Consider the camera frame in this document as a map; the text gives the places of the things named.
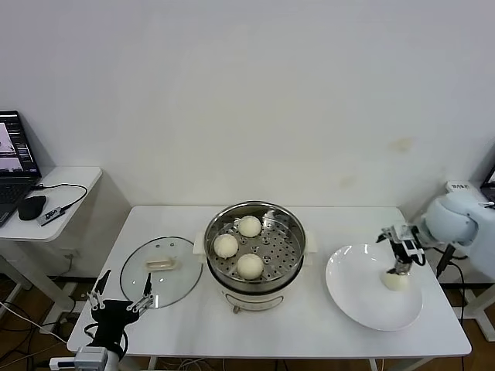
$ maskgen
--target white plate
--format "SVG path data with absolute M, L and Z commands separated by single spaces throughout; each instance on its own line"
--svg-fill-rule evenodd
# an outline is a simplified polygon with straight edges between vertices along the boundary
M 381 283 L 381 273 L 394 262 L 385 243 L 342 247 L 326 265 L 326 286 L 340 309 L 361 325 L 381 331 L 406 328 L 423 308 L 422 292 L 411 276 L 406 291 Z

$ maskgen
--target white cable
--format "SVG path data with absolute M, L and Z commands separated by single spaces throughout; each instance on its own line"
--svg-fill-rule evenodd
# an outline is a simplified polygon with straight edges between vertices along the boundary
M 43 331 L 48 332 L 49 334 L 51 334 L 51 335 L 55 336 L 57 339 L 59 339 L 59 340 L 60 340 L 61 342 L 63 342 L 64 344 L 67 344 L 67 342 L 66 342 L 65 340 L 63 340 L 62 338 L 60 338 L 57 334 L 54 334 L 53 332 L 48 331 L 46 328 L 44 328 L 44 327 L 42 327 L 42 326 L 38 325 L 37 323 L 35 323 L 35 322 L 33 322 L 33 321 L 31 321 L 31 320 L 29 320 L 29 319 L 27 319 L 27 318 L 24 318 L 24 317 L 22 317 L 21 315 L 18 315 L 18 314 L 17 314 L 17 313 L 15 313 L 15 312 L 14 312 L 11 308 L 9 308 L 7 305 L 3 304 L 1 301 L 0 301 L 0 305 L 1 305 L 3 308 L 5 308 L 5 309 L 7 309 L 8 311 L 10 311 L 12 314 L 14 314 L 14 315 L 18 316 L 20 319 L 23 319 L 24 321 L 27 321 L 27 322 L 29 322 L 29 323 L 33 324 L 33 325 L 34 325 L 34 326 L 36 326 L 37 328 L 40 328 L 40 329 L 42 329 Z
M 159 359 L 159 362 L 160 362 L 160 364 L 162 366 L 166 367 L 166 370 L 168 370 L 168 369 L 176 369 L 176 367 L 178 366 L 177 363 L 165 362 L 162 359 Z
M 40 354 L 40 353 L 46 352 L 47 350 L 50 350 L 51 348 L 55 348 L 57 345 L 60 345 L 60 344 L 61 344 L 61 342 L 56 342 L 55 344 L 53 344 L 53 345 L 49 346 L 48 348 L 45 348 L 44 350 L 40 350 L 40 351 L 38 351 L 38 352 L 36 352 L 36 353 L 32 353 L 32 354 L 29 354 L 29 355 L 27 355 L 27 356 L 23 356 L 23 357 L 18 358 L 18 359 L 14 359 L 12 362 L 7 363 L 7 364 L 6 364 L 6 365 L 4 365 L 4 366 L 0 366 L 0 369 L 4 369 L 5 367 L 10 366 L 10 365 L 13 365 L 14 363 L 17 363 L 17 362 L 19 362 L 19 361 L 22 361 L 23 359 L 26 359 L 26 358 L 29 358 L 29 357 L 32 357 L 32 356 L 36 356 L 37 354 Z
M 181 369 L 182 369 L 182 367 L 183 367 L 183 366 L 185 366 L 185 363 L 186 363 L 186 362 L 188 362 L 188 361 L 192 361 L 192 360 L 191 360 L 191 359 L 184 359 L 184 360 L 180 363 L 178 370 L 181 370 Z
M 191 359 L 191 358 L 188 358 L 188 359 L 184 359 L 184 360 L 182 361 L 182 363 L 180 364 L 179 369 L 180 369 L 181 367 L 186 367 L 187 365 L 191 365 L 191 364 L 193 364 L 193 363 L 196 363 L 196 362 L 199 362 L 199 361 L 203 361 L 203 360 L 205 360 L 205 359 L 206 359 L 206 358 L 199 358 L 199 359 Z
M 203 371 L 203 369 L 201 368 L 201 366 L 199 365 L 199 363 L 198 363 L 198 362 L 200 362 L 200 361 L 199 361 L 199 360 L 197 360 L 197 361 L 195 361 L 195 362 L 192 362 L 192 363 L 188 364 L 188 365 L 186 366 L 186 370 L 188 370 L 188 369 L 189 369 L 189 367 L 190 367 L 191 365 L 194 365 L 194 366 L 196 366 L 196 367 L 198 368 L 198 370 L 199 370 L 199 371 Z
M 215 369 L 212 366 L 210 366 L 210 364 L 207 361 L 200 361 L 200 362 L 206 364 L 208 369 L 210 369 L 211 371 L 215 371 Z

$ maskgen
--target table leg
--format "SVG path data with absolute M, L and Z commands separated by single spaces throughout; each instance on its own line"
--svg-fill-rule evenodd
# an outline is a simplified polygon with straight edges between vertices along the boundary
M 155 369 L 157 359 L 158 358 L 156 356 L 149 357 L 148 369 Z
M 6 258 L 20 274 L 31 281 L 32 284 L 40 289 L 46 296 L 52 299 L 56 305 L 66 311 L 72 309 L 74 301 L 69 298 L 69 295 L 54 284 L 52 280 L 45 275 L 43 270 L 39 269 L 39 267 L 34 264 L 20 248 L 9 249 L 9 255 Z
M 71 295 L 73 291 L 76 289 L 77 284 L 74 282 L 69 282 L 66 283 L 65 286 L 63 286 L 63 292 L 67 296 Z M 86 304 L 85 301 L 76 301 L 74 308 L 72 309 L 71 313 L 81 313 L 83 311 L 84 305 Z M 48 334 L 51 331 L 53 331 L 53 328 L 55 327 L 56 322 L 59 320 L 60 316 L 62 313 L 67 313 L 69 311 L 59 307 L 57 304 L 54 304 L 52 308 L 49 310 L 48 315 L 45 317 L 42 327 L 39 330 L 39 333 L 41 334 Z
M 368 361 L 370 361 L 371 371 L 378 371 L 377 360 L 375 358 L 370 358 L 370 359 L 368 359 Z
M 22 290 L 22 286 L 20 284 L 17 284 L 14 289 L 10 292 L 9 296 L 4 300 L 5 301 L 5 305 L 7 305 L 8 307 L 10 307 L 12 309 L 12 306 L 10 306 L 9 304 L 7 303 L 13 303 L 14 302 L 14 299 L 15 297 L 17 296 L 17 294 Z M 3 317 L 3 315 L 7 312 L 7 309 L 5 309 L 3 306 L 0 307 L 0 318 Z
M 20 274 L 4 257 L 0 256 L 0 272 L 4 273 L 16 284 L 20 284 L 24 290 L 30 290 L 32 283 Z
M 465 299 L 469 303 L 464 307 L 464 319 L 474 319 L 481 329 L 481 332 L 485 335 L 485 339 L 488 342 L 495 342 L 495 328 L 488 316 L 486 316 L 485 309 L 495 303 L 495 284 L 485 290 L 480 296 L 475 296 L 471 290 L 466 290 Z M 452 308 L 457 315 L 457 318 L 461 318 L 461 307 Z
M 403 359 L 396 365 L 393 365 L 390 369 L 387 369 L 387 371 L 412 371 L 413 369 L 417 369 L 430 362 L 432 359 L 433 357 Z
M 118 368 L 121 371 L 139 371 L 141 369 L 131 357 L 124 357 L 121 359 Z

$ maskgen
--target wall stain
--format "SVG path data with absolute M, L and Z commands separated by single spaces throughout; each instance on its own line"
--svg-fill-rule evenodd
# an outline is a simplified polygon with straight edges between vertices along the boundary
M 399 138 L 396 141 L 391 141 L 388 143 L 388 149 L 397 153 L 405 154 L 411 150 L 413 143 L 413 137 Z
M 356 184 L 356 177 L 354 175 L 347 175 L 347 176 L 344 176 L 340 182 L 339 182 L 339 187 L 341 189 L 348 189 L 352 186 L 354 186 L 354 184 Z

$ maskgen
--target pot handle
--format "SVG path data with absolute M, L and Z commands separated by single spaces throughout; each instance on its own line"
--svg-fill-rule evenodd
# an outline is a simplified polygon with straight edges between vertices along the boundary
M 207 253 L 204 250 L 203 238 L 204 238 L 204 231 L 199 232 L 196 235 L 196 239 L 194 240 L 194 246 L 193 246 L 193 254 L 198 256 L 200 263 L 205 264 L 207 262 Z
M 312 259 L 317 252 L 318 246 L 316 245 L 315 235 L 306 231 L 306 248 L 304 249 L 304 262 L 302 265 L 312 265 Z
M 180 262 L 169 256 L 164 256 L 162 259 L 151 259 L 146 261 L 146 270 L 154 271 L 172 271 L 180 266 Z

